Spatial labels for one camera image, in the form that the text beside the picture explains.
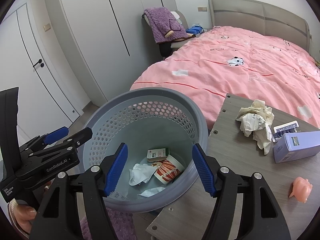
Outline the left hand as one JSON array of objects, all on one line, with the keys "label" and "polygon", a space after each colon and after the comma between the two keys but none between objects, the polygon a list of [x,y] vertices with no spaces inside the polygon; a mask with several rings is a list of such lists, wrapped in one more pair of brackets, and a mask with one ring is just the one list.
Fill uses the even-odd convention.
[{"label": "left hand", "polygon": [[9,219],[14,230],[22,239],[29,239],[37,211],[29,205],[18,204],[16,199],[13,199],[8,204]]}]

